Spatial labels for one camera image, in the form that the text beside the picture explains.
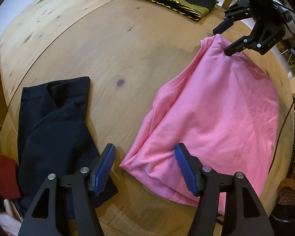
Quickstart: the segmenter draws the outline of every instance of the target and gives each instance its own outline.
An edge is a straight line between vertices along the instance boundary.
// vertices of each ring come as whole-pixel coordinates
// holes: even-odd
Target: blue object
[[[196,176],[179,145],[175,146],[175,156],[183,178],[185,179],[188,191],[192,192],[193,195],[196,195],[198,193]]]
[[[111,145],[109,151],[107,152],[104,161],[101,164],[101,167],[96,174],[96,183],[94,188],[94,193],[98,196],[106,186],[109,173],[112,169],[112,165],[116,159],[116,148],[114,145]]]

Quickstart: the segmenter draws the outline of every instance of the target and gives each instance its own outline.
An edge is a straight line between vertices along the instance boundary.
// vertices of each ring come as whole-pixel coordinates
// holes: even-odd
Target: brown knitted fabric
[[[280,205],[295,205],[295,168],[290,178],[283,180],[278,188]]]

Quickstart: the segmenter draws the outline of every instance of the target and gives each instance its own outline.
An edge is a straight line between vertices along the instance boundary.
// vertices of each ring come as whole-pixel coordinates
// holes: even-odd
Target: dark navy cloth
[[[23,196],[19,205],[24,211],[50,173],[73,174],[99,156],[85,124],[89,88],[89,77],[23,88],[18,121],[18,182]],[[98,197],[92,194],[91,199],[98,207],[117,192],[109,177],[105,190]],[[67,195],[67,207],[69,218],[74,218],[71,194]]]

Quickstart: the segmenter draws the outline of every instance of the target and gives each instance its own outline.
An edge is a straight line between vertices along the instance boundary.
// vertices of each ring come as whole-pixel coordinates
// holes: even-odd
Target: wooden tabletop
[[[17,158],[18,113],[23,87],[89,76],[87,126],[100,152],[107,143],[113,143],[117,149],[111,177],[119,193],[96,209],[104,232],[107,236],[187,235],[195,207],[155,195],[120,169],[119,164],[130,149],[157,90],[188,66],[200,48],[199,40],[211,36],[223,16],[223,10],[216,6],[195,23],[145,0],[111,0],[93,10],[49,43],[27,69],[15,66],[13,73],[19,74],[19,83],[6,86],[9,75],[2,74],[4,89],[13,88],[14,93],[7,98],[9,113],[2,128],[0,152]],[[250,31],[244,23],[236,22],[223,35],[233,42]],[[39,38],[45,37],[36,36],[33,43]],[[281,127],[292,103],[287,74],[272,52],[264,56],[248,50],[245,53],[268,74],[277,88]],[[1,61],[13,59],[8,53],[1,56]],[[121,79],[124,84],[120,86],[117,83]],[[291,113],[260,196],[268,214],[275,204],[276,189],[289,167],[293,129]],[[219,235],[220,230],[221,226],[217,225],[215,235]]]

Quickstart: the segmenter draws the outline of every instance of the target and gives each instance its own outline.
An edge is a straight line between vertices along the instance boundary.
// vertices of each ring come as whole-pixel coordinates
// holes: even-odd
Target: pink shirt
[[[244,53],[226,56],[222,35],[205,38],[191,64],[161,87],[120,167],[166,199],[197,206],[175,159],[183,142],[218,173],[243,172],[260,195],[276,140],[279,100]],[[219,213],[224,214],[225,194]]]

